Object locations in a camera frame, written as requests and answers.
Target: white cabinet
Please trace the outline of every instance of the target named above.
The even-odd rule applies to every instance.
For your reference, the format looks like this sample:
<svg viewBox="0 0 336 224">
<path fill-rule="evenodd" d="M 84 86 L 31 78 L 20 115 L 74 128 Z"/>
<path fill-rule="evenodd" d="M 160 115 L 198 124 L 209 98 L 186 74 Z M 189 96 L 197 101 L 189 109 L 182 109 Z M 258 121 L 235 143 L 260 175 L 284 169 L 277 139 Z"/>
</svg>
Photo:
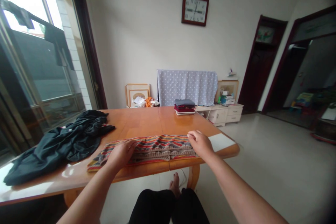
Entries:
<svg viewBox="0 0 336 224">
<path fill-rule="evenodd" d="M 215 105 L 212 107 L 197 107 L 196 111 L 203 111 L 208 114 L 208 120 L 215 126 L 225 126 L 226 123 L 239 122 L 243 111 L 243 105 L 235 104 L 228 105 Z"/>
</svg>

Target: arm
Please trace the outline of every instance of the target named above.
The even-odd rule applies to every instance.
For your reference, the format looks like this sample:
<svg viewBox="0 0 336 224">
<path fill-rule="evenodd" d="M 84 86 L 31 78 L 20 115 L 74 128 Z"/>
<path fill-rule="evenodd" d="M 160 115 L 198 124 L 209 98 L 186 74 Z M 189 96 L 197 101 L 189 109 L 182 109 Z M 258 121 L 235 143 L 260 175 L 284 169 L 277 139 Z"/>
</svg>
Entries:
<svg viewBox="0 0 336 224">
<path fill-rule="evenodd" d="M 118 173 L 131 158 L 136 141 L 126 140 L 116 145 L 106 164 L 94 175 L 57 224 L 99 223 L 107 191 Z"/>
<path fill-rule="evenodd" d="M 188 139 L 196 153 L 215 174 L 222 192 L 240 224 L 287 223 L 266 200 L 215 154 L 207 136 L 200 131 L 190 131 Z"/>
</svg>

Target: gray folded shirt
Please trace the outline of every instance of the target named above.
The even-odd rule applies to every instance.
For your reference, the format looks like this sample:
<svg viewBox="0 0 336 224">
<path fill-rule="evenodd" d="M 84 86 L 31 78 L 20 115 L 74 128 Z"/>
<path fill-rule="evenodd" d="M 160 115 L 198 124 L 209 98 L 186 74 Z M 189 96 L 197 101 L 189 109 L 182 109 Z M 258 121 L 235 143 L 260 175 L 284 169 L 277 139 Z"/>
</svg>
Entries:
<svg viewBox="0 0 336 224">
<path fill-rule="evenodd" d="M 175 99 L 175 104 L 176 106 L 181 106 L 181 105 L 195 106 L 195 103 L 189 99 L 183 99 L 183 100 Z"/>
</svg>

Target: orange item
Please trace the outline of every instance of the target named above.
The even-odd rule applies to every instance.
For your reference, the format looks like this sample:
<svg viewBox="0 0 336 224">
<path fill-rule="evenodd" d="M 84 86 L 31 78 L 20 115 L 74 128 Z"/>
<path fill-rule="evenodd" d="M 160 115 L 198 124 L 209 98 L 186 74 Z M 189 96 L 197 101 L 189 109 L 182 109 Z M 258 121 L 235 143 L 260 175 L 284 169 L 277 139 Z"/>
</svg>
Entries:
<svg viewBox="0 0 336 224">
<path fill-rule="evenodd" d="M 145 101 L 146 101 L 146 107 L 151 107 L 152 106 L 152 104 L 151 104 L 151 100 L 152 100 L 153 98 L 152 97 L 148 97 Z"/>
</svg>

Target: cabinet drawer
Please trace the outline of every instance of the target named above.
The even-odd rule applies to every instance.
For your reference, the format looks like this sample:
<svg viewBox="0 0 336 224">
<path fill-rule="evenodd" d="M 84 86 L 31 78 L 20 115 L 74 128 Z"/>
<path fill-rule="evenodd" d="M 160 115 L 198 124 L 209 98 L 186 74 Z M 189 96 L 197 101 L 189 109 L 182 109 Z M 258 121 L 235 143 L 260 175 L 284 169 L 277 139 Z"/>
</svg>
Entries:
<svg viewBox="0 0 336 224">
<path fill-rule="evenodd" d="M 240 115 L 243 112 L 243 108 L 229 108 L 228 115 L 233 116 L 233 115 Z"/>
<path fill-rule="evenodd" d="M 228 110 L 223 109 L 223 110 L 217 110 L 217 115 L 216 115 L 216 123 L 224 123 L 226 121 L 226 116 L 228 114 Z"/>
<path fill-rule="evenodd" d="M 212 123 L 224 123 L 226 120 L 226 115 L 228 114 L 227 109 L 213 110 L 209 113 L 209 121 Z"/>
<path fill-rule="evenodd" d="M 232 123 L 232 122 L 235 122 L 235 121 L 240 121 L 240 118 L 241 118 L 242 115 L 228 115 L 226 117 L 226 122 L 227 123 Z"/>
</svg>

